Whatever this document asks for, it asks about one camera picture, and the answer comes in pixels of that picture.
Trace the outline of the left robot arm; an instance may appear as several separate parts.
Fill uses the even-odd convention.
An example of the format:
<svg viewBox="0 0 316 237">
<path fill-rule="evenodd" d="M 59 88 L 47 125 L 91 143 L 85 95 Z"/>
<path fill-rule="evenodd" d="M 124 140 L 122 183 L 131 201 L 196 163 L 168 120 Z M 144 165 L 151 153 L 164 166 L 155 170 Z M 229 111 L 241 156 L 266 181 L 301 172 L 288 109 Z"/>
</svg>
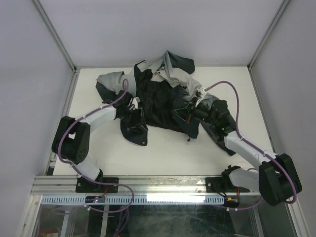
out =
<svg viewBox="0 0 316 237">
<path fill-rule="evenodd" d="M 79 118 L 64 116 L 60 119 L 51 149 L 62 163 L 86 180 L 93 192 L 103 188 L 103 172 L 88 156 L 90 135 L 105 123 L 120 120 L 123 137 L 139 146 L 148 143 L 148 128 L 145 123 L 140 99 L 121 90 L 115 100 L 104 101 L 98 108 Z"/>
</svg>

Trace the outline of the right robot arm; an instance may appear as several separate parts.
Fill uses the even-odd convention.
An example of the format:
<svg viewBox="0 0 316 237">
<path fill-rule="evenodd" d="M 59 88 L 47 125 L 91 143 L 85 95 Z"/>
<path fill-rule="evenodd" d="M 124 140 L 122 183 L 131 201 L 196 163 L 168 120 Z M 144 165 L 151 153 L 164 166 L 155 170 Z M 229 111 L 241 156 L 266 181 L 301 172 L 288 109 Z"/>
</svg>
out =
<svg viewBox="0 0 316 237">
<path fill-rule="evenodd" d="M 222 172 L 221 187 L 232 191 L 236 187 L 259 192 L 271 206 L 291 198 L 296 201 L 302 184 L 292 158 L 267 152 L 244 138 L 237 129 L 225 100 L 215 100 L 211 107 L 195 101 L 174 109 L 173 113 L 186 123 L 201 122 L 211 139 L 229 155 L 238 154 L 252 165 L 254 171 L 239 166 Z"/>
</svg>

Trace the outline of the dark grey zip jacket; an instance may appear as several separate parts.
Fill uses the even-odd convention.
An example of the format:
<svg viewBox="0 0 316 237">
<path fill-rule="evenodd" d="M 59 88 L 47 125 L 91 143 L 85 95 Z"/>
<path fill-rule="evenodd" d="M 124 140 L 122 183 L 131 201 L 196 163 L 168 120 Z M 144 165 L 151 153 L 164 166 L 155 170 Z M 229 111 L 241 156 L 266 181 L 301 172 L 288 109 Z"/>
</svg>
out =
<svg viewBox="0 0 316 237">
<path fill-rule="evenodd" d="M 191 101 L 211 107 L 215 100 L 220 99 L 208 92 L 203 100 L 195 97 L 194 93 L 201 84 L 193 79 L 194 71 L 195 63 L 192 59 L 166 52 L 153 63 L 142 61 L 134 65 L 129 74 L 112 72 L 100 75 L 96 89 L 103 102 L 115 100 L 121 90 L 139 97 L 147 127 L 173 130 L 185 133 L 189 139 L 195 139 L 199 127 L 204 128 L 201 122 L 194 120 L 186 123 L 172 111 Z"/>
</svg>

